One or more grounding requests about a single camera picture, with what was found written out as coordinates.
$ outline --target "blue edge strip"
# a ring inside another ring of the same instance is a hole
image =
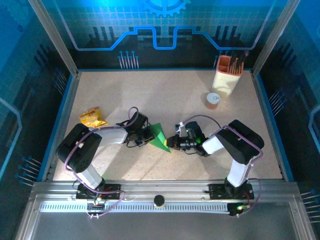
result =
[[[71,87],[72,79],[73,79],[73,76],[70,74],[68,83],[66,85],[66,88],[65,88],[62,100],[61,100],[61,104],[60,104],[60,107],[59,107],[58,114],[56,115],[56,118],[55,118],[55,122],[54,122],[54,125],[53,125],[51,136],[49,138],[48,146],[46,147],[46,150],[45,150],[45,154],[44,154],[44,157],[43,157],[41,168],[40,168],[38,177],[36,179],[37,182],[42,182],[43,176],[45,174],[46,167],[47,167],[47,164],[48,164],[48,161],[49,161],[49,154],[50,154],[50,151],[52,149],[52,145],[54,143],[54,139],[55,139],[55,136],[56,136],[56,133],[57,133],[57,130],[58,130],[58,125],[59,125],[59,122],[60,122],[60,119],[61,119],[61,116],[62,116],[63,109],[65,107],[65,103],[67,101],[67,97],[68,97],[68,93],[69,93],[69,90],[70,90],[70,87]]]
[[[212,68],[208,68],[208,69],[203,69],[203,68],[178,68],[178,69],[177,68],[175,68],[175,69],[170,69],[170,68],[163,69],[163,68],[161,68],[161,69],[157,69],[157,68],[153,68],[153,69],[139,69],[139,71],[155,71],[155,70],[156,71],[165,71],[165,70],[174,71],[174,70],[193,70],[193,69],[212,70]],[[244,70],[251,71],[252,69],[251,68],[246,68]],[[83,71],[83,72],[102,72],[103,71],[103,72],[106,72],[106,71],[121,71],[121,70],[119,70],[119,69],[79,69],[79,71]],[[50,136],[50,139],[49,139],[49,142],[48,142],[48,147],[46,148],[46,151],[45,151],[45,154],[44,154],[44,158],[43,158],[43,162],[42,162],[42,165],[41,165],[41,169],[40,169],[39,175],[37,177],[37,182],[41,182],[42,179],[43,179],[43,175],[45,174],[46,166],[47,166],[47,163],[49,161],[49,154],[50,154],[53,142],[54,142],[54,138],[55,138],[56,132],[58,130],[59,121],[60,121],[60,118],[61,118],[61,115],[62,115],[62,111],[63,111],[63,108],[65,106],[66,100],[67,100],[67,96],[68,96],[68,93],[69,93],[69,90],[70,90],[72,78],[73,78],[72,75],[70,75],[68,83],[67,83],[67,86],[66,86],[66,89],[64,91],[64,95],[63,95],[61,104],[60,104],[60,108],[59,108],[58,114],[56,116],[56,120],[55,120],[53,129],[52,129],[52,133],[51,133],[51,136]],[[265,87],[264,87],[264,84],[262,82],[260,74],[258,74],[257,80],[258,80],[258,83],[259,83],[260,88],[261,88],[263,100],[266,103],[265,105],[266,105],[267,113],[270,116],[271,124],[272,124],[272,127],[274,129],[275,138],[277,140],[277,144],[278,144],[279,149],[280,149],[280,154],[281,154],[281,157],[282,157],[282,161],[283,161],[283,166],[285,168],[285,172],[286,172],[287,177],[288,177],[288,181],[289,182],[294,182],[295,181],[294,180],[294,176],[292,174],[292,171],[291,171],[291,168],[290,168],[290,164],[289,164],[286,152],[285,152],[285,148],[284,148],[284,145],[282,143],[282,140],[281,140],[281,137],[280,137],[280,133],[278,131],[278,127],[277,127],[277,124],[276,124],[275,117],[272,114],[271,106],[270,106],[269,101],[268,101],[267,92],[265,90]]]

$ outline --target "speckled tabletop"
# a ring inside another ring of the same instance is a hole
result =
[[[213,70],[83,72],[66,134],[80,122],[79,115],[96,106],[109,126],[128,119],[128,109],[136,106],[151,124],[162,124],[167,138],[175,134],[175,124],[196,114],[209,115],[222,126],[238,119],[257,132],[265,144],[264,156],[249,176],[282,178],[250,72],[243,73],[229,98],[222,98],[218,107],[210,110],[204,102],[214,75]],[[194,120],[206,136],[218,129],[210,119]],[[227,176],[231,163],[225,149],[200,157],[177,150],[169,153],[151,144],[134,148],[125,144],[100,146],[92,161],[98,173],[108,180],[218,180]],[[53,179],[75,178],[58,161]]]

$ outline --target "pen holder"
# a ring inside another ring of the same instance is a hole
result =
[[[211,92],[228,97],[235,89],[243,71],[244,63],[236,68],[238,58],[230,65],[231,56],[221,55],[218,59]]]

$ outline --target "green triangular object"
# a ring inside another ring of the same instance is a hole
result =
[[[166,137],[165,137],[165,134],[164,134],[164,130],[162,129],[162,126],[161,126],[161,123],[156,123],[156,124],[153,124],[150,125],[150,129],[151,131],[153,132],[154,134],[154,137],[155,139],[153,139],[150,144],[156,146],[157,148],[160,148],[162,150],[165,150],[169,153],[171,153],[169,147],[165,146],[165,140],[166,140]]]

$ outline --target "chip bag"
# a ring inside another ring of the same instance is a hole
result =
[[[99,128],[102,125],[108,124],[108,122],[101,117],[101,110],[98,106],[86,111],[84,114],[79,116],[79,119],[81,123],[88,128]]]

